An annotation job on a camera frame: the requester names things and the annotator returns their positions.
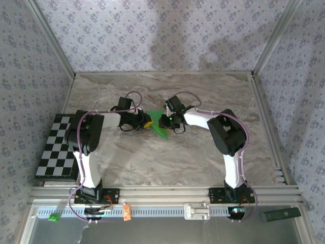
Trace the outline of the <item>white plastic latch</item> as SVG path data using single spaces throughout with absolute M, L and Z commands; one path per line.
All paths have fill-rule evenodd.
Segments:
M 184 218 L 186 220 L 209 220 L 210 206 L 205 202 L 201 203 L 186 203 L 184 205 Z

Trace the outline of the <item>aluminium side rail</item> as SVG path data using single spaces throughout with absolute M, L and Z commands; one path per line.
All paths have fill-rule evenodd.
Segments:
M 276 171 L 276 184 L 278 185 L 294 185 L 295 181 L 287 170 L 288 163 L 282 156 L 280 150 L 280 140 L 277 132 L 275 131 L 275 123 L 272 115 L 269 113 L 269 105 L 265 98 L 265 93 L 261 85 L 259 84 L 258 77 L 248 72 L 247 78 L 252 87 L 253 95 L 258 106 L 259 115 L 262 121 L 263 129 L 266 135 L 266 139 L 270 148 L 271 158 L 275 165 Z

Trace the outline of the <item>long aluminium mounting rail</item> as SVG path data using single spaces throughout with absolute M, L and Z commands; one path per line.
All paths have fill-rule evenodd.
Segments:
M 70 186 L 34 187 L 28 204 L 65 206 Z M 302 205 L 304 199 L 298 186 L 254 186 L 261 206 Z M 125 186 L 120 187 L 119 205 L 183 206 L 186 203 L 209 203 L 208 186 Z

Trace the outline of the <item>aluminium corner post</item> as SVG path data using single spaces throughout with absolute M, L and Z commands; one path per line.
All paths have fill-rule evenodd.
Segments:
M 39 7 L 36 0 L 24 0 L 26 6 L 33 14 L 33 17 L 39 26 L 40 30 L 42 31 L 43 35 L 45 36 L 46 40 L 48 41 L 50 47 L 52 48 L 54 54 L 58 58 L 60 64 L 62 65 L 66 74 L 71 78 L 75 78 L 75 72 L 71 67 L 68 58 L 66 57 L 64 51 L 62 50 L 57 38 L 54 35 L 48 21 L 46 20 L 45 15 L 43 14 L 41 8 Z
M 274 29 L 272 30 L 264 49 L 262 50 L 253 70 L 252 75 L 255 78 L 259 76 L 266 63 L 268 62 L 272 52 L 274 51 L 276 45 L 280 41 L 283 33 L 290 24 L 295 12 L 299 8 L 303 0 L 288 0 L 286 6 L 284 7 L 281 15 L 279 16 Z

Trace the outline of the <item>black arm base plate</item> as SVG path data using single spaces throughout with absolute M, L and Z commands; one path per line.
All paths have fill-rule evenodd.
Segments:
M 209 188 L 208 196 L 211 204 L 255 203 L 253 191 L 250 188 L 233 190 L 226 188 Z
M 119 188 L 79 189 L 74 198 L 74 204 L 118 204 Z

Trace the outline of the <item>round black controller board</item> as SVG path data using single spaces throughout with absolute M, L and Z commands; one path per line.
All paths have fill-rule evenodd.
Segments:
M 230 219 L 231 221 L 241 221 L 244 218 L 247 209 L 243 206 L 229 207 L 228 212 L 229 212 L 229 216 L 227 217 L 228 219 Z
M 84 216 L 89 222 L 99 221 L 105 216 L 105 214 L 111 212 L 112 210 L 112 206 L 87 207 L 84 210 Z

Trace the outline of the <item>long black device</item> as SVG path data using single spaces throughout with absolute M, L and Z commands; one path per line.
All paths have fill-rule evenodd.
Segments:
M 261 213 L 261 219 L 264 222 L 272 222 L 278 220 L 285 220 L 297 218 L 301 216 L 301 212 L 297 207 L 284 208 Z

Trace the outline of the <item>black grey checkerboard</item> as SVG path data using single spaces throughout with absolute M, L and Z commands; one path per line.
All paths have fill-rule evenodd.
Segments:
M 72 114 L 56 114 L 41 160 L 36 170 L 35 179 L 42 181 L 76 181 L 78 164 L 65 143 L 64 135 L 68 130 Z

